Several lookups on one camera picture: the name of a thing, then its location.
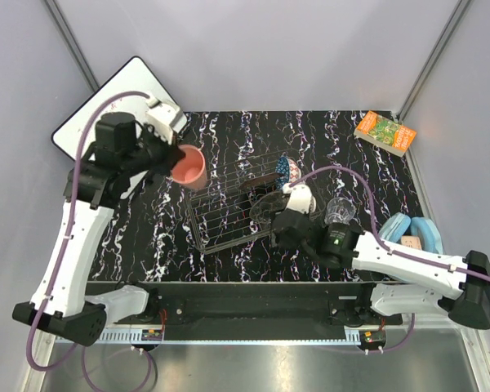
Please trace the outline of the pink plastic cup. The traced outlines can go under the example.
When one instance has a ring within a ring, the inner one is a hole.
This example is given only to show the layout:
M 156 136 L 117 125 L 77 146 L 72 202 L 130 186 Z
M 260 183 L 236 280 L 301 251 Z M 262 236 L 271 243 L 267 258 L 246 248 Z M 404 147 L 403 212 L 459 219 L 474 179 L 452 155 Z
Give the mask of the pink plastic cup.
M 200 190 L 207 184 L 206 160 L 203 152 L 192 145 L 181 145 L 185 156 L 173 167 L 171 178 L 188 189 Z

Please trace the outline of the clear drinking glass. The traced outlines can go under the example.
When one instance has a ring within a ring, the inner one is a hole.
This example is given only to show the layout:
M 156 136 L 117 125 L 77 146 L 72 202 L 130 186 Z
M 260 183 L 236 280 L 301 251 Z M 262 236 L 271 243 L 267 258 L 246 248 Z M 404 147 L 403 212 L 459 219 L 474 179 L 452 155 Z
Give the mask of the clear drinking glass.
M 332 198 L 327 204 L 324 223 L 327 225 L 332 223 L 349 224 L 355 213 L 356 208 L 349 199 L 342 197 Z

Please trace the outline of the wire dish rack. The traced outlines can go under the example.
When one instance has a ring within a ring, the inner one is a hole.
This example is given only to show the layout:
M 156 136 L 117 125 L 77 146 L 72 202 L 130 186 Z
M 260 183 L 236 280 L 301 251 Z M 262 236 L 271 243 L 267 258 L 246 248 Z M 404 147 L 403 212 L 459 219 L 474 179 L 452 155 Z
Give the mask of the wire dish rack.
M 200 252 L 210 254 L 270 235 L 271 223 L 257 224 L 249 213 L 262 196 L 281 189 L 243 192 L 238 187 L 245 180 L 275 172 L 282 156 L 294 160 L 303 174 L 307 172 L 297 150 L 271 151 L 211 168 L 207 185 L 186 193 L 189 225 Z

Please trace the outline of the clear glass square plate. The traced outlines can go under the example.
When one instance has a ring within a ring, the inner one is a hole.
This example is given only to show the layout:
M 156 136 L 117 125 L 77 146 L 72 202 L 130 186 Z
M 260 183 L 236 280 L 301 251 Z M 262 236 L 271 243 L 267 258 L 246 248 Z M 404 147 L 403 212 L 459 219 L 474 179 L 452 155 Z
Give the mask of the clear glass square plate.
M 268 225 L 288 203 L 288 196 L 274 191 L 262 196 L 251 208 L 249 216 L 257 224 Z

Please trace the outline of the blue orange patterned bowl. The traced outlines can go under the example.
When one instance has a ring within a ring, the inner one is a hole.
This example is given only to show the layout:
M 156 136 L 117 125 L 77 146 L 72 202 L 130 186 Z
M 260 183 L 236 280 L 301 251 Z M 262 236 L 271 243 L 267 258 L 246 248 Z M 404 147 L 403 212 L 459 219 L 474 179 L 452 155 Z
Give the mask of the blue orange patterned bowl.
M 278 179 L 275 180 L 278 188 L 282 188 L 285 184 L 295 182 L 301 178 L 301 169 L 294 160 L 287 156 L 279 158 L 275 172 L 278 174 Z

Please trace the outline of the red floral plate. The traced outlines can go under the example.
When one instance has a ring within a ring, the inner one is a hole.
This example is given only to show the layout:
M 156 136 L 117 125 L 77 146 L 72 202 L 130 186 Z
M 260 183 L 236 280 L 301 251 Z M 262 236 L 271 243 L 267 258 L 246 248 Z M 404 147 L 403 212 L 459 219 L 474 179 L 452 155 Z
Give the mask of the red floral plate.
M 266 175 L 253 177 L 245 180 L 238 189 L 243 192 L 252 192 L 256 190 L 266 190 L 267 192 L 277 189 L 277 181 L 282 179 L 283 175 L 278 172 L 271 172 Z

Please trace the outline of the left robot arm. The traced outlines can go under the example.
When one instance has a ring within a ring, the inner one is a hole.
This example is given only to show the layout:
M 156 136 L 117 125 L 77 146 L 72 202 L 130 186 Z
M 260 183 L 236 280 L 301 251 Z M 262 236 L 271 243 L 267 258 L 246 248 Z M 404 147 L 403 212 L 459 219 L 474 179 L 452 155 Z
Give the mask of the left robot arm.
M 97 296 L 86 294 L 91 264 L 114 209 L 134 189 L 131 179 L 149 170 L 168 176 L 185 155 L 174 126 L 180 115 L 150 109 L 144 122 L 126 112 L 94 117 L 95 139 L 70 172 L 58 242 L 30 301 L 15 305 L 14 320 L 73 343 L 90 346 L 105 326 L 134 315 L 152 323 L 160 304 L 141 284 Z

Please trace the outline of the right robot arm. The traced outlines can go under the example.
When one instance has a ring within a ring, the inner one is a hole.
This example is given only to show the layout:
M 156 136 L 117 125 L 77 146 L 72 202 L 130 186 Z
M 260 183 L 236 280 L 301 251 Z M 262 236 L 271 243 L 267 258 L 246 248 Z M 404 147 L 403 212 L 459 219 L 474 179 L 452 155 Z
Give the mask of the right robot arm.
M 445 314 L 464 327 L 490 329 L 490 262 L 482 252 L 448 256 L 411 249 L 351 225 L 324 226 L 293 210 L 279 213 L 272 231 L 279 247 L 298 249 L 330 270 L 371 271 L 401 282 L 395 288 L 379 283 L 354 303 L 362 323 L 395 314 Z

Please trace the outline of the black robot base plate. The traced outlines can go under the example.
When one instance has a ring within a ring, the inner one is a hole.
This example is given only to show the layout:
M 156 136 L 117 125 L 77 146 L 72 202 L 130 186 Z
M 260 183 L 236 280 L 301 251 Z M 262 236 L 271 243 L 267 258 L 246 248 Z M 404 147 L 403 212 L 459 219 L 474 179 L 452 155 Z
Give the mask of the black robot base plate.
M 370 309 L 374 283 L 146 283 L 156 319 L 188 325 L 200 319 L 298 319 L 377 325 Z

